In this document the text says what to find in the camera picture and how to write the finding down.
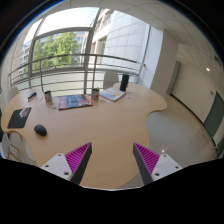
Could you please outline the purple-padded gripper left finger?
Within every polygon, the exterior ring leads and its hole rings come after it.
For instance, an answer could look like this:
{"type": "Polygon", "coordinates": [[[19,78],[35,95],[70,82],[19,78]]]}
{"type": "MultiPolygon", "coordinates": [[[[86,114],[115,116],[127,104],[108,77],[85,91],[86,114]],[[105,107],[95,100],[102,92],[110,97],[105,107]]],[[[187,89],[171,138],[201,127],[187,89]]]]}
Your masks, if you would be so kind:
{"type": "Polygon", "coordinates": [[[67,154],[57,153],[42,169],[79,185],[92,154],[92,144],[86,143],[67,154]]]}

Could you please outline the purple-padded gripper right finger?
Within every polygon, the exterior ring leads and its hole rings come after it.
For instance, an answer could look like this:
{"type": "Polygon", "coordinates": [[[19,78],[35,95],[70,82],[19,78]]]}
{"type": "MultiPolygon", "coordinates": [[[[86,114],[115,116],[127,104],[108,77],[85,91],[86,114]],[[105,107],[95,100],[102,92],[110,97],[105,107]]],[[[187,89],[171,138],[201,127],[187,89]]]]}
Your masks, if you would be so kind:
{"type": "Polygon", "coordinates": [[[168,154],[159,155],[138,143],[133,144],[133,154],[145,185],[182,169],[168,154]]]}

